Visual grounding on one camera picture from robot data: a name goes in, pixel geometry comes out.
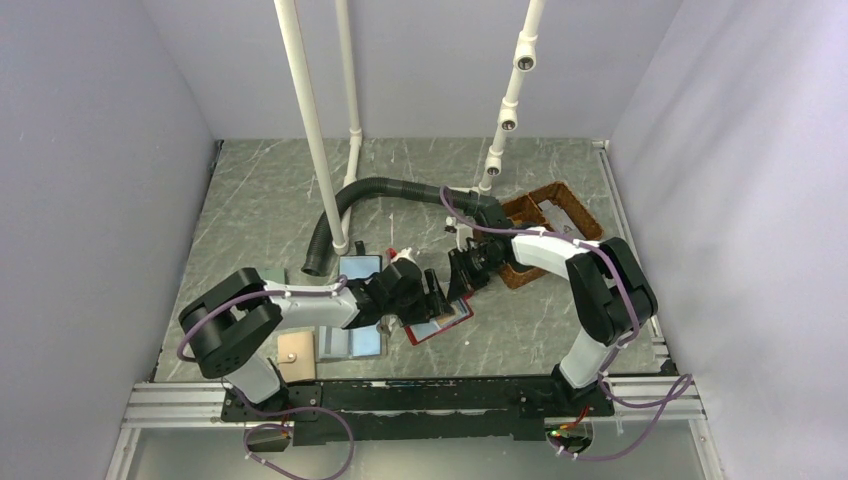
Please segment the red leather card holder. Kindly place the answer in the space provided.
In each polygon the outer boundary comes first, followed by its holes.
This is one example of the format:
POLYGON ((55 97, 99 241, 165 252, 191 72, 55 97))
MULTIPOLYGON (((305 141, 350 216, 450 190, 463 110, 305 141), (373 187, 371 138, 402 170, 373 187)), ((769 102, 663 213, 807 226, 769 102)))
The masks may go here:
POLYGON ((428 323, 416 324, 407 326, 404 331, 408 340, 413 346, 419 345, 441 333, 446 332, 452 327, 462 323, 463 321, 472 318, 474 311, 468 303, 469 298, 461 298, 451 304, 453 308, 452 314, 442 315, 428 323))

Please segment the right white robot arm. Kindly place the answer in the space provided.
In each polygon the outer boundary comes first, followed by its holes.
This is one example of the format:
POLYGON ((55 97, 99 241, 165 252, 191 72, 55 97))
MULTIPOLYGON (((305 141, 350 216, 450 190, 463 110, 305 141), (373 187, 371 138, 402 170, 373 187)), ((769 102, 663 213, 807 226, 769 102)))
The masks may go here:
POLYGON ((578 239, 544 226, 517 227, 501 203, 488 195, 443 189, 441 201, 461 224, 480 233, 464 248, 448 254, 449 300, 470 295, 489 282, 492 272, 513 262, 565 279, 581 330, 553 369, 557 379, 551 401, 557 411, 574 415, 590 399, 613 353, 636 338, 658 302, 626 241, 578 239))

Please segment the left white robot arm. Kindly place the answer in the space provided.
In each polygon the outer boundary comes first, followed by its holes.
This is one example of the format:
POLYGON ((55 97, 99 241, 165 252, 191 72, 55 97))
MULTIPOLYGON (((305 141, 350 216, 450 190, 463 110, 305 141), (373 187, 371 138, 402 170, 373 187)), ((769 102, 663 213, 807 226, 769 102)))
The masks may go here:
POLYGON ((178 316, 184 332, 176 355, 206 379, 222 378, 264 420, 287 406, 284 378, 258 350, 285 328, 356 329, 393 316, 404 326, 452 310, 435 273, 401 258, 364 279, 339 276, 321 286, 285 285, 243 268, 191 302, 178 316))

